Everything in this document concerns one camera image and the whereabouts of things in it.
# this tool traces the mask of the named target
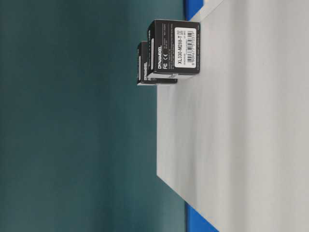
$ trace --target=teal background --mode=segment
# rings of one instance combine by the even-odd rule
[[[182,0],[0,0],[0,231],[181,232],[136,46]]]

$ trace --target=white table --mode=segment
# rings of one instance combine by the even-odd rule
[[[157,89],[157,175],[221,232],[309,231],[308,11],[224,0],[200,74]]]

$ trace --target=white label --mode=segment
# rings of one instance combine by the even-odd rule
[[[195,68],[197,66],[196,36],[195,28],[175,28],[175,67]]]
[[[141,69],[141,60],[140,60],[140,57],[139,57],[139,80],[140,80],[140,69]]]
[[[151,70],[154,69],[154,49],[155,49],[155,40],[151,39]]]

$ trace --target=product box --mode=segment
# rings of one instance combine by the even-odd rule
[[[189,78],[199,73],[200,23],[157,19],[147,38],[149,78]]]
[[[161,78],[148,78],[148,44],[147,41],[142,41],[137,48],[137,85],[170,85],[177,83],[177,79],[161,79]]]

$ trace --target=black box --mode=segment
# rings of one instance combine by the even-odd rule
[[[188,78],[199,73],[200,23],[157,19],[147,38],[149,78]]]
[[[137,47],[137,85],[170,85],[177,83],[177,79],[148,78],[148,44],[142,41]]]

